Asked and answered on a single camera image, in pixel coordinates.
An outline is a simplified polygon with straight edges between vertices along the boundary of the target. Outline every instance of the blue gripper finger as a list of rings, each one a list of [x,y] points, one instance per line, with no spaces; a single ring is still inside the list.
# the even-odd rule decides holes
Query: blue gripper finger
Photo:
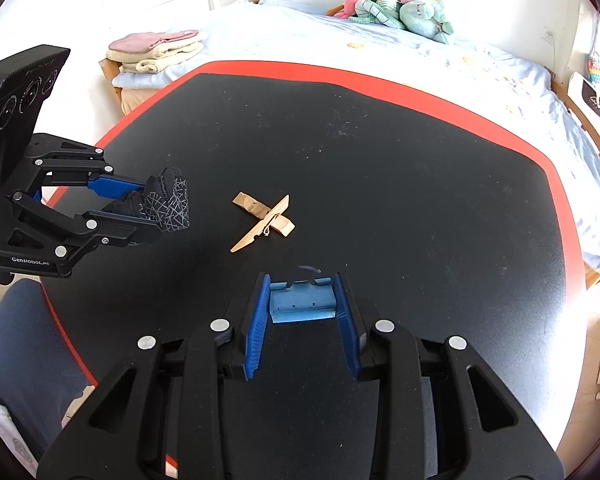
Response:
[[[137,182],[129,182],[113,178],[111,176],[101,176],[94,180],[90,180],[87,187],[94,191],[96,195],[112,200],[120,200],[128,195],[129,191],[144,189],[142,184]]]

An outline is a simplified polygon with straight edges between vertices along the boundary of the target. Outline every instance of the wall socket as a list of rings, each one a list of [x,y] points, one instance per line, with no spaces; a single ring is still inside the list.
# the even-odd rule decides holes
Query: wall socket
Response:
[[[542,30],[542,39],[545,40],[547,43],[554,44],[555,34],[553,33],[552,30],[549,30],[548,28],[545,27]]]

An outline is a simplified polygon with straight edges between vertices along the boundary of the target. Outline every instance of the white bedsheet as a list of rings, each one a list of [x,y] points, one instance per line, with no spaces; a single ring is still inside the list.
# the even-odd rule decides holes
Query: white bedsheet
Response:
[[[455,46],[382,25],[357,25],[274,5],[234,4],[209,13],[204,50],[154,75],[122,73],[122,88],[163,88],[216,60],[273,60],[363,73],[423,90],[499,124],[543,152],[569,199],[583,258],[600,272],[600,158],[549,90],[541,66],[488,45]]]

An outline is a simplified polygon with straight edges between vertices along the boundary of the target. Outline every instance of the blue block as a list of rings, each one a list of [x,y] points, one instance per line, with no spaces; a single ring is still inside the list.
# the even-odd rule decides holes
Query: blue block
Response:
[[[336,298],[331,278],[318,278],[316,285],[295,282],[272,283],[269,313],[274,323],[327,319],[336,315]]]

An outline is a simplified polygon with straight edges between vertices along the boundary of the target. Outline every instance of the teal plush toy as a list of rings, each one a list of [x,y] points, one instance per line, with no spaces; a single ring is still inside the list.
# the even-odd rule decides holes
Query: teal plush toy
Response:
[[[444,0],[413,0],[400,8],[407,30],[440,43],[453,44],[454,28],[447,19]]]

